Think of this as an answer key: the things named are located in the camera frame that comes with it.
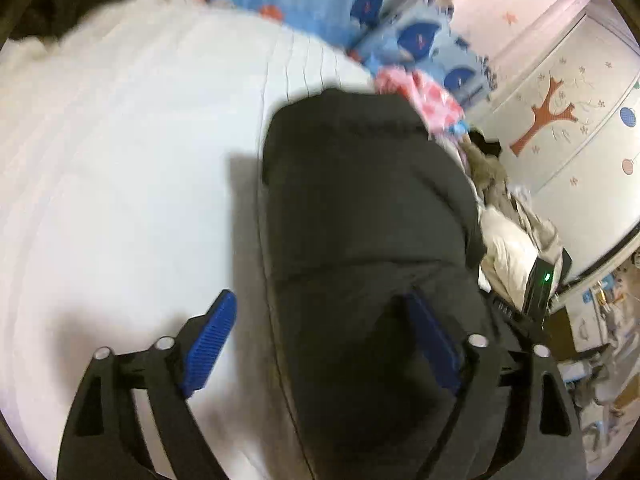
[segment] white bed sheet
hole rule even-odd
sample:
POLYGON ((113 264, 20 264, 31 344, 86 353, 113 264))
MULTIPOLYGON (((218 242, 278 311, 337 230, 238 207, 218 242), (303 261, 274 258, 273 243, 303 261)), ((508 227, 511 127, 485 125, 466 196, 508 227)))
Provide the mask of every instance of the white bed sheet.
POLYGON ((274 359, 258 152, 287 99, 369 75, 254 15, 142 1, 3 70, 0 410, 36 466, 55 478, 95 348, 147 348, 230 288, 238 322, 190 407, 232 480, 309 478, 274 359))

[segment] blue circle sticker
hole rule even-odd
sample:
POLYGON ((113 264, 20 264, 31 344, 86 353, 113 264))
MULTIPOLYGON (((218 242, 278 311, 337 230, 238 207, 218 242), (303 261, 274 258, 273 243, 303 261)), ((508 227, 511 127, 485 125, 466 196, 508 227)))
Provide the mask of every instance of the blue circle sticker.
POLYGON ((620 119, 622 122, 626 124, 629 128, 633 128, 638 124, 638 120, 636 120, 636 114, 631 108, 621 108, 620 110, 620 119))

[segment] brown tree decal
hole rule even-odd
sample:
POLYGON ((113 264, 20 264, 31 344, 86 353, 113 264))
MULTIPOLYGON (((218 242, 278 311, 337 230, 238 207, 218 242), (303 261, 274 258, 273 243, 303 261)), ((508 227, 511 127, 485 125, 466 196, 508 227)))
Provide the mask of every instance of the brown tree decal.
POLYGON ((516 140, 510 147, 511 151, 516 155, 520 156, 520 152, 524 149, 527 143, 533 139, 533 137, 538 133, 542 128, 544 128, 547 124, 552 123, 554 121, 571 121, 572 123, 577 123, 578 119, 574 117, 574 104, 569 103, 568 107, 565 108, 559 114, 551 113, 549 109, 549 103, 551 101, 552 95, 558 90, 564 81, 556 81, 553 77, 549 78, 549 92, 546 93, 546 97, 542 106, 540 108, 536 106, 532 106, 531 110, 533 110, 533 126, 530 127, 529 131, 516 140))

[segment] patterned blue fabric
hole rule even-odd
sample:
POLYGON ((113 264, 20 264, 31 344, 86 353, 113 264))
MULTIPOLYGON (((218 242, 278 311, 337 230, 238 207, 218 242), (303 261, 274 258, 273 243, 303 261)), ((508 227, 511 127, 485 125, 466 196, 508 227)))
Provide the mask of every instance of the patterned blue fabric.
POLYGON ((375 75, 380 67, 420 69, 449 90, 463 108, 495 87, 486 59, 450 30, 453 6, 435 0, 398 6, 399 0, 228 0, 281 18, 298 30, 352 50, 375 75))

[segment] blue gripper pad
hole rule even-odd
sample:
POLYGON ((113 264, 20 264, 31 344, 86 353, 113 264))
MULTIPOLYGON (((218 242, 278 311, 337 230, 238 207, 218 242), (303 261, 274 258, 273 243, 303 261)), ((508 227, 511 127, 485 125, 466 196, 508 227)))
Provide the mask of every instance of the blue gripper pad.
POLYGON ((184 359, 184 375, 181 389, 188 399, 196 390, 204 387, 216 364, 231 329, 236 322, 236 296, 226 290, 218 296, 200 334, 189 348, 184 359))
POLYGON ((455 344, 423 298, 412 292, 405 295, 404 300, 416 343, 429 361, 436 382, 441 388, 457 393, 462 359, 455 344))

